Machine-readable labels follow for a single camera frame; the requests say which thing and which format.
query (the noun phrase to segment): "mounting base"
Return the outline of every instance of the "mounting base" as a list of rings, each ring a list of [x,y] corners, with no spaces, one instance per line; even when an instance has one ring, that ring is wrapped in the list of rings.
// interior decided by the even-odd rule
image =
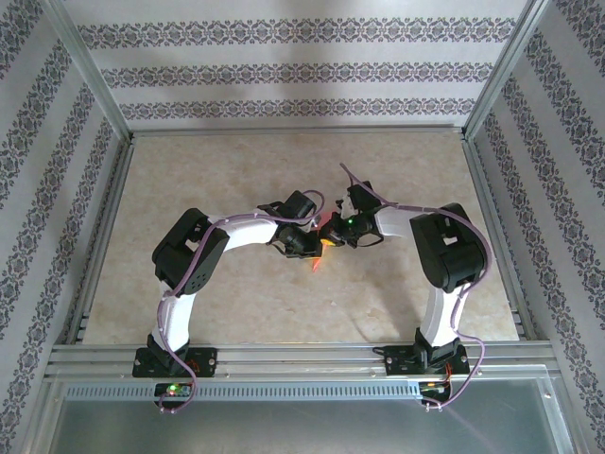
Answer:
[[[184,358],[185,363],[193,369],[199,378],[215,376],[216,369],[215,348],[189,347]],[[169,370],[148,348],[139,348],[136,351],[132,376],[135,378],[188,378],[189,374],[183,369],[170,374]]]
[[[424,367],[419,361],[414,345],[388,345],[374,347],[373,352],[384,357],[387,375],[445,375],[445,365],[452,367],[452,374],[469,374],[466,349],[458,345],[456,353],[438,365]]]

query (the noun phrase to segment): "metal profile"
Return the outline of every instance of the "metal profile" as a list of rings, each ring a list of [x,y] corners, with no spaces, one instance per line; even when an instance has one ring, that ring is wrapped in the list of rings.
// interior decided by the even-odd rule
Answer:
[[[23,452],[45,453],[50,450],[57,424],[59,423],[63,399],[65,398],[65,385],[59,381],[43,384],[43,400],[37,401],[35,411],[39,414],[33,425],[27,428],[26,443]]]
[[[208,130],[135,130],[134,137],[167,137],[190,135],[259,135],[259,134],[363,134],[386,132],[460,132],[460,127],[452,125],[430,126],[343,126],[343,127],[298,127],[298,128],[238,128]]]
[[[67,343],[74,343],[78,340],[78,333],[82,329],[81,321],[84,313],[90,312],[95,298],[96,286],[103,268],[105,254],[112,236],[113,223],[117,216],[117,209],[122,199],[122,191],[126,184],[132,153],[134,152],[134,142],[130,140],[125,142],[123,148],[117,152],[115,176],[108,181],[111,186],[106,188],[110,191],[107,206],[105,207],[99,226],[99,238],[95,243],[91,256],[91,266],[84,277],[84,285],[79,300],[76,302],[74,317],[67,334]]]
[[[153,384],[75,383],[69,385],[65,400],[102,402],[148,402],[154,399]],[[418,382],[388,383],[288,382],[288,383],[204,383],[197,388],[200,402],[302,402],[337,400],[420,399]]]
[[[519,61],[533,30],[540,22],[545,12],[548,0],[529,0],[523,8],[517,26],[512,31],[504,50],[498,57],[488,82],[479,94],[473,111],[464,125],[464,136],[467,140],[473,140],[488,112],[498,98],[502,87]]]
[[[569,398],[569,392],[565,387],[562,376],[555,377],[551,380],[554,392],[557,395],[558,408],[555,411],[559,411],[562,414],[573,415],[575,413],[574,407]],[[586,439],[579,425],[579,419],[576,417],[566,418],[567,431],[571,434],[571,439],[574,442],[574,453],[576,454],[589,454],[588,445]]]
[[[567,428],[565,420],[561,418],[562,407],[559,403],[559,399],[554,399],[556,395],[555,389],[552,384],[552,380],[548,377],[542,377],[537,379],[537,386],[542,396],[542,404],[544,405],[544,412],[548,424],[550,425],[555,440],[555,445],[559,452],[574,452],[574,444],[572,441],[572,433]]]
[[[502,283],[509,298],[509,304],[513,309],[518,311],[521,325],[524,328],[524,335],[528,340],[538,339],[536,332],[527,310],[527,302],[521,290],[521,284],[517,273],[512,265],[512,258],[507,247],[507,242],[504,237],[504,231],[498,218],[495,203],[490,196],[490,188],[488,181],[479,163],[479,156],[472,140],[462,140],[462,149],[466,156],[466,162],[471,173],[471,178],[475,186],[475,192],[479,200],[479,206],[485,219],[485,225],[488,229],[488,235],[492,243],[495,262],[502,276]]]
[[[543,368],[550,376],[561,371],[549,342],[487,342],[483,374],[477,379],[506,377],[526,378]],[[430,381],[438,376],[387,376],[383,359],[376,355],[374,344],[251,344],[214,345],[218,349],[214,378],[208,382],[391,382],[401,379]],[[44,382],[85,383],[159,383],[167,379],[133,378],[132,363],[137,346],[132,345],[56,345],[50,355]],[[479,348],[467,346],[469,361],[475,363]],[[511,364],[526,366],[507,370]]]
[[[78,29],[67,13],[61,0],[42,0],[42,8],[46,17],[55,28],[60,40],[69,52],[84,81],[95,95],[95,99],[110,120],[113,129],[121,140],[130,140],[130,129],[122,111],[113,99],[107,83],[96,67],[93,58],[82,40]]]

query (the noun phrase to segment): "perforated metal strip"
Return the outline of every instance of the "perforated metal strip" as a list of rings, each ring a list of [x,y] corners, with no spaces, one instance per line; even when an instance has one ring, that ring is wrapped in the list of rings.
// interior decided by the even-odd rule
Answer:
[[[148,401],[154,384],[73,384],[70,401]],[[380,383],[209,383],[196,392],[198,401],[326,401],[390,400],[420,398],[418,382],[397,380]]]

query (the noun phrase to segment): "aluminum frame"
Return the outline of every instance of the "aluminum frame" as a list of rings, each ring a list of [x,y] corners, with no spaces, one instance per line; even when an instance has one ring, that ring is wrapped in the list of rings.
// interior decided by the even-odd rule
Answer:
[[[516,310],[519,314],[521,325],[524,330],[523,334],[526,339],[536,340],[538,339],[538,336],[529,315],[527,302],[523,296],[523,291],[521,290],[521,283],[519,282],[519,278],[512,264],[510,250],[507,246],[504,231],[502,230],[502,225],[500,224],[500,219],[497,215],[485,172],[479,163],[479,156],[475,143],[473,140],[466,140],[463,138],[462,149],[464,150],[466,162],[471,173],[471,179],[475,186],[479,207],[481,208],[481,213],[485,219],[488,235],[492,242],[495,263],[498,266],[500,276],[502,276],[504,289],[509,298],[509,305],[513,311]]]
[[[493,71],[462,129],[467,139],[472,140],[476,136],[549,3],[549,0],[529,0],[523,8],[510,39],[498,57]]]
[[[67,52],[76,64],[80,74],[91,88],[103,112],[110,120],[115,132],[121,140],[128,140],[132,136],[122,111],[118,107],[112,92],[96,67],[95,61],[82,40],[78,29],[61,0],[42,0],[40,2],[46,17],[55,28]]]
[[[113,223],[115,222],[115,217],[117,216],[117,211],[122,199],[122,191],[124,191],[124,185],[126,184],[135,144],[135,140],[127,140],[122,146],[124,148],[118,150],[115,177],[113,178],[113,181],[110,182],[111,187],[106,188],[106,191],[109,190],[109,197],[99,225],[99,238],[91,252],[91,266],[83,277],[82,292],[80,293],[79,299],[76,301],[74,316],[66,337],[67,343],[76,342],[82,317],[85,313],[90,312],[93,305],[98,279],[101,275],[103,262],[105,261],[105,255],[112,236]]]
[[[409,126],[342,126],[299,128],[238,128],[208,130],[135,130],[134,137],[166,137],[187,135],[258,135],[258,134],[359,134],[378,132],[460,132],[461,127],[452,125]]]
[[[393,383],[402,379],[420,382],[436,378],[431,375],[387,376],[383,359],[372,352],[376,345],[378,344],[216,345],[216,376],[202,378],[199,382],[245,383],[262,388],[284,382],[350,382],[371,385]],[[132,377],[136,348],[138,346],[132,345],[55,346],[46,367],[36,411],[26,434],[27,452],[44,453],[51,448],[61,407],[70,386],[97,383],[100,387],[114,387],[115,384],[174,381]],[[474,365],[479,348],[471,345],[467,347],[467,352],[469,362]],[[453,380],[460,382],[464,378],[464,375],[455,375]],[[559,452],[587,452],[581,432],[575,425],[569,396],[561,384],[561,371],[548,341],[487,342],[487,354],[480,375],[474,380],[535,380]]]

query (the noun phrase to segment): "wire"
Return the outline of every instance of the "wire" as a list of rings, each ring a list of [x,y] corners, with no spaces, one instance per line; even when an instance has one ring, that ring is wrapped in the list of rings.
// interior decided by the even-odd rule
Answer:
[[[204,249],[204,246],[206,245],[208,238],[210,238],[210,234],[214,231],[214,229],[218,228],[219,226],[227,224],[234,220],[244,220],[244,219],[266,219],[266,220],[272,220],[275,222],[293,222],[293,223],[299,223],[299,224],[305,224],[306,222],[313,220],[316,216],[316,213],[321,213],[321,211],[323,211],[323,207],[325,206],[325,197],[323,196],[323,194],[321,194],[319,191],[316,191],[315,189],[309,189],[307,191],[304,191],[303,193],[304,194],[315,194],[318,197],[320,197],[320,199],[321,199],[320,207],[316,211],[314,211],[311,215],[307,216],[306,218],[295,218],[295,219],[280,218],[280,217],[276,217],[276,216],[266,215],[263,213],[247,213],[247,214],[243,214],[243,215],[233,215],[233,216],[229,216],[229,217],[226,217],[223,219],[219,219],[217,222],[212,224],[210,227],[208,227],[206,232],[204,232],[203,237],[199,241],[198,248],[196,249],[196,253],[194,254],[193,259],[191,260],[191,263],[189,264],[189,268],[183,275],[181,281],[178,283],[178,285],[176,287],[174,287],[174,289],[167,290],[164,293],[164,295],[162,296],[162,299],[160,300],[160,304],[158,305],[158,314],[157,314],[158,315],[158,331],[160,332],[160,338],[162,339],[162,342],[164,343],[165,351],[168,352],[168,354],[179,365],[181,365],[181,367],[191,376],[191,380],[192,380],[191,381],[191,392],[189,394],[189,397],[178,407],[176,407],[174,409],[169,409],[170,413],[174,414],[177,411],[184,409],[193,401],[193,399],[196,395],[196,389],[198,387],[198,384],[197,384],[196,373],[193,371],[193,369],[191,369],[185,363],[185,361],[180,359],[179,356],[172,350],[172,348],[170,348],[170,345],[168,345],[168,341],[167,341],[165,333],[164,333],[165,326],[164,326],[164,321],[163,321],[164,305],[165,305],[167,299],[171,296],[176,297],[181,292],[181,290],[185,287],[185,284],[191,277],[191,274],[193,274],[193,271],[195,270],[196,265],[198,264],[198,261],[199,261],[199,258],[201,257],[201,253]],[[164,407],[162,405],[165,397],[166,397],[165,393],[160,396],[160,400],[158,402],[158,405],[160,407],[160,412],[166,411],[166,407]]]
[[[353,172],[351,172],[351,170],[349,170],[344,164],[340,163],[340,166],[347,173],[347,175],[349,176],[349,179],[355,181],[357,184],[359,184],[361,187],[363,187],[366,191],[368,191],[370,194],[372,194],[377,199],[379,199],[384,205],[392,206],[393,208],[397,208],[398,210],[411,211],[411,212],[416,212],[416,213],[439,213],[440,215],[452,218],[453,220],[460,222],[462,225],[467,227],[471,232],[473,232],[475,235],[477,235],[477,237],[479,238],[479,241],[481,241],[481,244],[483,245],[483,248],[485,249],[485,252],[486,252],[485,270],[481,273],[481,275],[479,276],[479,278],[476,281],[474,281],[469,287],[465,288],[463,291],[460,292],[460,294],[458,295],[458,297],[456,299],[456,303],[454,304],[454,310],[452,310],[452,316],[450,317],[450,326],[452,327],[452,330],[454,331],[454,333],[456,333],[456,335],[459,338],[479,344],[479,347],[480,347],[479,358],[477,359],[475,367],[473,367],[473,370],[471,371],[471,373],[469,373],[469,375],[466,377],[466,380],[464,380],[464,383],[462,383],[460,388],[447,401],[442,403],[442,402],[440,402],[436,399],[432,399],[430,397],[423,398],[425,401],[434,404],[433,406],[430,406],[430,407],[427,404],[428,409],[429,408],[430,409],[442,409],[444,407],[447,407],[448,405],[455,402],[462,395],[464,390],[466,390],[466,388],[469,386],[469,383],[471,382],[471,379],[473,378],[473,376],[475,376],[475,374],[479,370],[479,367],[481,366],[481,363],[483,362],[483,358],[485,357],[485,342],[483,342],[483,340],[481,340],[478,337],[469,336],[467,334],[460,333],[456,327],[456,316],[458,315],[458,311],[462,304],[462,299],[463,299],[464,295],[466,295],[469,291],[471,291],[471,289],[478,286],[479,283],[483,281],[486,274],[489,272],[490,268],[492,267],[492,251],[490,249],[490,243],[488,242],[486,237],[469,220],[467,220],[461,216],[458,216],[454,213],[451,213],[447,210],[443,210],[441,208],[429,208],[429,207],[425,207],[425,206],[402,205],[400,203],[388,201],[384,197],[382,197],[379,194],[377,194],[376,192],[374,192],[370,187],[368,187],[366,184],[364,184],[361,180],[359,180],[353,174]]]
[[[445,372],[447,373],[447,378],[445,378],[445,388],[449,388],[452,386],[452,365],[448,362],[445,364]]]

